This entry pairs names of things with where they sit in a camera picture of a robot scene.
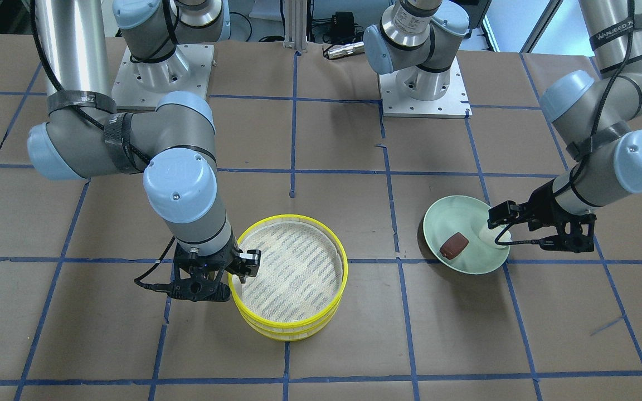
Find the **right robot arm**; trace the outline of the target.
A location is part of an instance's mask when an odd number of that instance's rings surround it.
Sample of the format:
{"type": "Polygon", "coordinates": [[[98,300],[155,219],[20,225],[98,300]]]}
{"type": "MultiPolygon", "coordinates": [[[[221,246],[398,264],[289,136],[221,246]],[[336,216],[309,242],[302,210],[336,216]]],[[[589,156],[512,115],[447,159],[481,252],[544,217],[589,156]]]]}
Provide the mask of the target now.
{"type": "Polygon", "coordinates": [[[225,302],[224,272],[256,276],[261,253],[242,251],[217,190],[216,127],[199,94],[166,90],[148,113],[120,113],[108,87],[99,1],[31,1],[32,36],[49,81],[48,120],[29,130],[34,168],[51,180],[143,176],[175,246],[169,283],[135,284],[170,299],[225,302]]]}

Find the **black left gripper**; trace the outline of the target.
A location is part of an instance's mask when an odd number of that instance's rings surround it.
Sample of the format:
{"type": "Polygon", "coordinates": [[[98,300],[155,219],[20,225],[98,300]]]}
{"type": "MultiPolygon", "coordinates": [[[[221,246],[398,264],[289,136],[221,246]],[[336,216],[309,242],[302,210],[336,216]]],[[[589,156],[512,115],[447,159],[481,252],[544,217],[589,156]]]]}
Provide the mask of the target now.
{"type": "Polygon", "coordinates": [[[488,210],[487,226],[494,229],[506,226],[505,230],[517,224],[526,223],[528,230],[555,227],[556,234],[542,239],[510,241],[513,244],[537,244],[545,251],[591,253],[595,250],[594,228],[596,215],[573,215],[564,211],[552,191],[553,181],[533,191],[527,202],[500,203],[488,210]]]}

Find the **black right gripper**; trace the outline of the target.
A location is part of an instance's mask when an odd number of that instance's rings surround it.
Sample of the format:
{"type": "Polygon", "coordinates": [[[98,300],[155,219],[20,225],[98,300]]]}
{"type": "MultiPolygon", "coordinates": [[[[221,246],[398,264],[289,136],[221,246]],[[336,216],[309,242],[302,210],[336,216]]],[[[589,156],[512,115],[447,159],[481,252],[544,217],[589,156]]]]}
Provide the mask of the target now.
{"type": "Polygon", "coordinates": [[[168,297],[177,300],[226,302],[231,290],[222,282],[223,273],[239,277],[256,277],[261,264],[261,251],[242,251],[235,244],[227,244],[216,253],[199,256],[177,245],[173,257],[174,278],[168,297]]]}

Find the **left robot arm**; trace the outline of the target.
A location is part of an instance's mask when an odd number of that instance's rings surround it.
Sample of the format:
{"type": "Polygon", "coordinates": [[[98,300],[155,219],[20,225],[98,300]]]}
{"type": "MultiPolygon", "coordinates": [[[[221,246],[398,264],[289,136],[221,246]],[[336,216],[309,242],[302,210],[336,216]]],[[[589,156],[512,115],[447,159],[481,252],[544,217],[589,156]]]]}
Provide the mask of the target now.
{"type": "MultiPolygon", "coordinates": [[[[494,248],[513,244],[510,227],[554,227],[556,234],[531,239],[546,251],[594,250],[595,210],[642,193],[642,3],[581,1],[590,45],[600,69],[565,75],[539,100],[577,162],[533,191],[527,202],[511,200],[489,210],[479,238],[494,248]]],[[[411,76],[445,76],[468,28],[465,10],[441,1],[397,1],[363,34],[369,65],[379,75],[410,69],[411,76]]]]}

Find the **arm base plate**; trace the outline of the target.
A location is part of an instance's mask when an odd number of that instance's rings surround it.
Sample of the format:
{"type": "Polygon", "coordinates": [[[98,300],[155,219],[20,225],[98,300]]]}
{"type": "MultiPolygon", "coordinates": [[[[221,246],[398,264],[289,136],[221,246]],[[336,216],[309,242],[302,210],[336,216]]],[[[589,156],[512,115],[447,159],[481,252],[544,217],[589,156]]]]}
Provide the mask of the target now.
{"type": "Polygon", "coordinates": [[[207,99],[216,49],[212,44],[183,44],[159,63],[133,63],[125,49],[111,90],[118,111],[153,111],[165,95],[188,91],[207,99]]]}
{"type": "Polygon", "coordinates": [[[464,119],[473,114],[457,58],[438,74],[413,66],[379,75],[378,86],[388,117],[464,119]]]}

